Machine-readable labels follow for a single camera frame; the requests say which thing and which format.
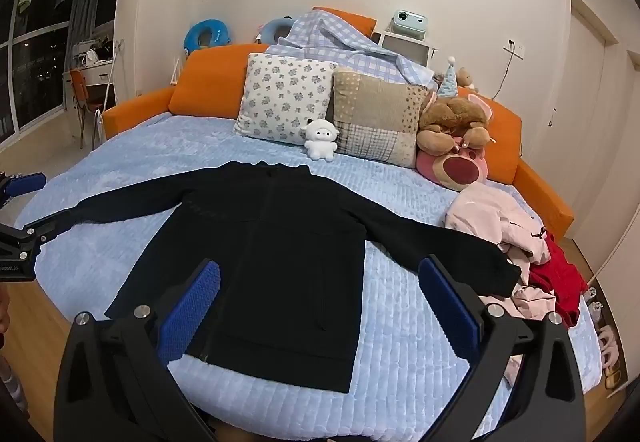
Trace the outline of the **black jacket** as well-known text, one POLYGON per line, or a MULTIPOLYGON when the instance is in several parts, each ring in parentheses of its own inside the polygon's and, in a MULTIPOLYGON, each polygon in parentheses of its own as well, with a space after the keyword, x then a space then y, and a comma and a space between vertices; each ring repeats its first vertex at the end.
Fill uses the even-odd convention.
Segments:
POLYGON ((400 217, 303 165, 230 162, 129 185, 65 210, 56 230, 160 212, 107 316, 155 303, 213 261, 220 290, 189 353, 291 386, 348 391, 368 243, 412 272, 435 257, 479 295, 507 297, 520 278, 493 243, 400 217))

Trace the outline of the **orange chair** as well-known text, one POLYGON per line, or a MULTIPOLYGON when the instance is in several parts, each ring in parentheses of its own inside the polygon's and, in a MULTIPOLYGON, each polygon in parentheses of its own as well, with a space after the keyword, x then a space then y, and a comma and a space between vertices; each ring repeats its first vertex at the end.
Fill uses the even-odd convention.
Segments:
POLYGON ((91 148, 96 147, 96 139, 99 137, 98 116, 104 109, 104 98, 91 96, 88 91, 85 78, 78 69, 70 70, 70 83, 74 93, 74 99, 79 120, 79 145, 84 148, 85 129, 87 119, 93 117, 93 131, 91 135, 91 148))

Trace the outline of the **white slippers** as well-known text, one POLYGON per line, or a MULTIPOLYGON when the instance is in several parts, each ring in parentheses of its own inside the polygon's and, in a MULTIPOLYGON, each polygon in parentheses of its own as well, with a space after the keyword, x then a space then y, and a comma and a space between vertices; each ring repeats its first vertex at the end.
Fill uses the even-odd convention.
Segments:
POLYGON ((604 305, 597 299, 597 289, 589 287, 584 293, 584 299, 593 326, 597 329, 604 386, 606 390, 613 392, 620 385, 623 377, 617 338, 612 326, 604 322, 604 305))

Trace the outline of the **pink jacket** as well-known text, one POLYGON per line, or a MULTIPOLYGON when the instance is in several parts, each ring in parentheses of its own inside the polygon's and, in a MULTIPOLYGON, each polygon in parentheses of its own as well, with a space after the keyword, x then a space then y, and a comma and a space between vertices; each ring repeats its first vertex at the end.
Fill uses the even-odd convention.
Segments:
POLYGON ((446 212, 445 226, 493 243, 520 269, 510 297, 483 295, 480 300, 484 304, 499 304, 513 317, 535 321, 555 310, 554 292, 529 284, 530 267, 551 260, 546 230, 510 194, 474 182, 454 199, 446 212))

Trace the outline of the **pink strawberry bear plush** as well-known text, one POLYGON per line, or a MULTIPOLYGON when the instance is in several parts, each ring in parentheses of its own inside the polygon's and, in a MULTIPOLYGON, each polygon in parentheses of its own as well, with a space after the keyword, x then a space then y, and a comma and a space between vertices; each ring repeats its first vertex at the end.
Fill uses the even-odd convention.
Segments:
POLYGON ((434 157, 424 153, 416 145, 416 169, 431 182, 451 189, 463 191, 474 182, 485 182, 488 166, 485 150, 462 148, 459 151, 434 157))

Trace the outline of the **white door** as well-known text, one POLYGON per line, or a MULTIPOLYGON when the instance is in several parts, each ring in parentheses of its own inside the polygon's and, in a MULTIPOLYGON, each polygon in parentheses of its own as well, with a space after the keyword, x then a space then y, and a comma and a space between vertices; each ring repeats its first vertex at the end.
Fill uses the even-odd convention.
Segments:
POLYGON ((618 43, 584 0, 567 1, 561 54, 527 159, 573 211, 570 235, 585 220, 596 185, 594 162, 608 117, 602 88, 618 43))

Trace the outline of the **brown teddy bear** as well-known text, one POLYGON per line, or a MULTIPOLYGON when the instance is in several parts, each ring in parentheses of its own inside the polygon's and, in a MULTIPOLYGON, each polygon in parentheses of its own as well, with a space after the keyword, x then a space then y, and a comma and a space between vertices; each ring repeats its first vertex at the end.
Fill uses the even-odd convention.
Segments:
POLYGON ((475 94, 436 97, 421 113, 416 145, 434 157, 462 148, 482 151, 491 141, 491 117, 491 108, 475 94))

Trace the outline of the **beige patchwork pillow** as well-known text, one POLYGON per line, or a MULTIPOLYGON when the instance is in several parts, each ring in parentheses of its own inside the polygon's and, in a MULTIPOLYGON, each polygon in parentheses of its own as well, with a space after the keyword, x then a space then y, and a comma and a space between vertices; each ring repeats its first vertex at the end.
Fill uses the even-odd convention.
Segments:
POLYGON ((420 116, 430 100, 431 93, 423 86, 337 69, 332 87, 337 151, 412 169, 420 116))

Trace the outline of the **blue neck pillow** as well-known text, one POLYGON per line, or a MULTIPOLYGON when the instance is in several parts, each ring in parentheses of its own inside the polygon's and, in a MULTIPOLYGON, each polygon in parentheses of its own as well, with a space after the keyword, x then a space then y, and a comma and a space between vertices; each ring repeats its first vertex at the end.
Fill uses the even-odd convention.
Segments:
POLYGON ((262 26, 258 40, 262 44, 277 45, 280 38, 286 38, 295 24, 292 17, 273 19, 262 26))
POLYGON ((183 50, 191 54, 196 50, 204 50, 231 43, 231 35, 228 27, 219 19, 206 19, 194 24, 186 32, 183 41, 183 50))

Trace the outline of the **small party hat plush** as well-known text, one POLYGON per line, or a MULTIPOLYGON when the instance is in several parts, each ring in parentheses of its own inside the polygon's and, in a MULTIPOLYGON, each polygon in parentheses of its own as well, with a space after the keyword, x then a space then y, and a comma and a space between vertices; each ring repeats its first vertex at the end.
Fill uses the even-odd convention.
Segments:
POLYGON ((439 84, 437 94, 440 97, 454 97, 458 94, 456 58, 454 56, 448 58, 448 66, 442 77, 442 82, 439 84))

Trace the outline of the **white plush sheep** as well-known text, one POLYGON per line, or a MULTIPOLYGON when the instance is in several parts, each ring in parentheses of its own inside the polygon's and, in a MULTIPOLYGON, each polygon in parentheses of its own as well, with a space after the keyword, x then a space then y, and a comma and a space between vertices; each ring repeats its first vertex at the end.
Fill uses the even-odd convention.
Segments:
POLYGON ((337 136, 340 132, 328 120, 310 121, 303 128, 304 147, 311 160, 333 161, 337 150, 337 136))

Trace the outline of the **white floral pillow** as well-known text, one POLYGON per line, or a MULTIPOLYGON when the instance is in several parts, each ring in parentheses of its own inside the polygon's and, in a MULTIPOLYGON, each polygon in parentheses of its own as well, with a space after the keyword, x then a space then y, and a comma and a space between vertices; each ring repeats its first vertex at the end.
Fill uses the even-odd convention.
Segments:
POLYGON ((251 53, 234 131, 302 145, 304 126, 326 116, 336 68, 332 61, 251 53))

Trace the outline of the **white bedside table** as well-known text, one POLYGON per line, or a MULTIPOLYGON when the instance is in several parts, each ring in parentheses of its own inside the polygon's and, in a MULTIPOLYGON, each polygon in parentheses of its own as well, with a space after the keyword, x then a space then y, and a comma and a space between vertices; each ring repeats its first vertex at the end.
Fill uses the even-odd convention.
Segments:
POLYGON ((371 40, 385 50, 391 50, 423 67, 430 65, 430 61, 438 51, 437 46, 425 40, 389 31, 374 32, 371 40))

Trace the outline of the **blue checked blanket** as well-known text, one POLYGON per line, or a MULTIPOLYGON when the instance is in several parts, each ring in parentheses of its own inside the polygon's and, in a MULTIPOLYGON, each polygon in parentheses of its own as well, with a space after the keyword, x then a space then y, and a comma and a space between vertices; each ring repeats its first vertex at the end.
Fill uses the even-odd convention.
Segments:
POLYGON ((390 83, 429 87, 434 72, 366 38, 339 16, 312 10, 296 19, 285 38, 267 48, 272 55, 332 61, 390 83))

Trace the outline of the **wall power socket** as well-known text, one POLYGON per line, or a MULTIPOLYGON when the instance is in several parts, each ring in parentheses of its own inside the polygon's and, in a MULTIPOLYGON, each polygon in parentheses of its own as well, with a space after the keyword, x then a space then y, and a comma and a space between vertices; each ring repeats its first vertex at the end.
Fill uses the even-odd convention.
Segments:
POLYGON ((512 40, 512 38, 509 38, 509 40, 506 41, 506 45, 503 46, 503 50, 519 60, 523 60, 525 57, 525 46, 522 43, 512 40))

